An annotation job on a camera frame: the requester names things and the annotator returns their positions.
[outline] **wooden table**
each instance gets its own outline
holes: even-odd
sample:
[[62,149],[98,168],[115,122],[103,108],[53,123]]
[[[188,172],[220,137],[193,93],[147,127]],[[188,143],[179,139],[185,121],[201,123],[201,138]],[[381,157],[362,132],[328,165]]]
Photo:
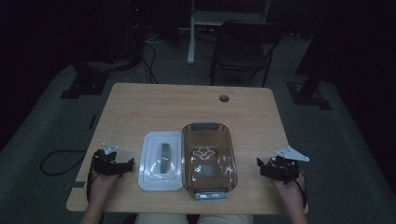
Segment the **wooden table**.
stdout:
[[[230,101],[223,103],[221,95]],[[215,121],[230,129],[238,184],[224,202],[197,202],[181,189],[146,192],[137,183],[143,139],[152,131],[181,131],[190,123]],[[267,161],[287,147],[274,96],[265,88],[115,84],[76,181],[86,182],[91,157],[106,142],[120,147],[117,161],[134,158],[134,170],[118,179],[107,212],[189,214],[279,214],[281,201],[256,158]],[[72,188],[70,211],[85,211],[85,188]]]

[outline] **container lid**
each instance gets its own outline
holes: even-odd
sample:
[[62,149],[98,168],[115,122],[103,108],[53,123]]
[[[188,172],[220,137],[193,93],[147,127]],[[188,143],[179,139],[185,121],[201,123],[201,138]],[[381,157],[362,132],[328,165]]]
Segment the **container lid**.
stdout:
[[146,191],[179,190],[181,132],[147,133],[142,147],[138,183]]

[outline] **clear lid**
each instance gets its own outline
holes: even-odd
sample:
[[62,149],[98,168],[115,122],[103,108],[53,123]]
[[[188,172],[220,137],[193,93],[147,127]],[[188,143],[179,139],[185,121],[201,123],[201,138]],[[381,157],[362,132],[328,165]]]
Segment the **clear lid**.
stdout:
[[219,123],[193,123],[182,131],[183,186],[197,195],[227,192],[238,177],[230,132]]
[[181,132],[147,133],[142,146],[138,183],[146,191],[183,188]]

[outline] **clear plastic container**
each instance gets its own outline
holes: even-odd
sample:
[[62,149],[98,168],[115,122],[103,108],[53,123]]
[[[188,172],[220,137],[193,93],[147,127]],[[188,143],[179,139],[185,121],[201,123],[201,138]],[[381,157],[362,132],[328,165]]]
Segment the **clear plastic container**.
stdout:
[[182,130],[183,187],[196,199],[223,199],[238,177],[228,128],[193,123]]

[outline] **hand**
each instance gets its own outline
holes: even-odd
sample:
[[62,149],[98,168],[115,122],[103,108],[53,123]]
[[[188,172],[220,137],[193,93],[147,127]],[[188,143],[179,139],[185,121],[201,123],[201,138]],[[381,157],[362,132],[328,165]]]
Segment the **hand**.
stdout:
[[[304,176],[299,175],[297,182],[300,186],[304,187]],[[304,213],[303,196],[297,184],[294,183],[294,181],[290,181],[288,184],[284,185],[282,181],[274,179],[272,180],[272,184],[285,205],[286,211],[291,219],[291,223],[308,223]]]
[[90,203],[80,224],[99,223],[106,200],[119,175],[99,175],[92,169]]

